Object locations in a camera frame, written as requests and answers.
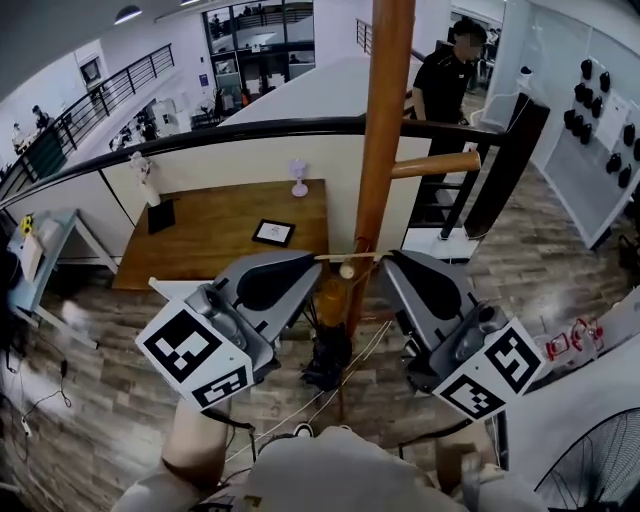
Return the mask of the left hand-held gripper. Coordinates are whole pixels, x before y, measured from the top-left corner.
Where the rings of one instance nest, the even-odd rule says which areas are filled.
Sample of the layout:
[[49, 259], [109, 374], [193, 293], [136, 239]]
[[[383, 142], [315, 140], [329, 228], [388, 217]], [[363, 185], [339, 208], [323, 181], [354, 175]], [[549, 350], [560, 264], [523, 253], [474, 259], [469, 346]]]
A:
[[212, 281], [151, 278], [166, 305], [135, 340], [170, 386], [207, 410], [279, 368], [279, 338], [322, 274], [313, 253], [272, 251], [235, 260]]

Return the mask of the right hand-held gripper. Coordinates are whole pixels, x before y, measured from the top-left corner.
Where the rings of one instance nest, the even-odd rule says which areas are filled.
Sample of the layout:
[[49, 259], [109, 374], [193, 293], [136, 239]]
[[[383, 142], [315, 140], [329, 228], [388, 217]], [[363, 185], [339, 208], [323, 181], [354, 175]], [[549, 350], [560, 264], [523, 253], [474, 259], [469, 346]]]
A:
[[410, 386], [471, 421], [518, 401], [544, 366], [521, 322], [479, 298], [464, 269], [416, 251], [380, 261], [381, 281], [406, 337]]

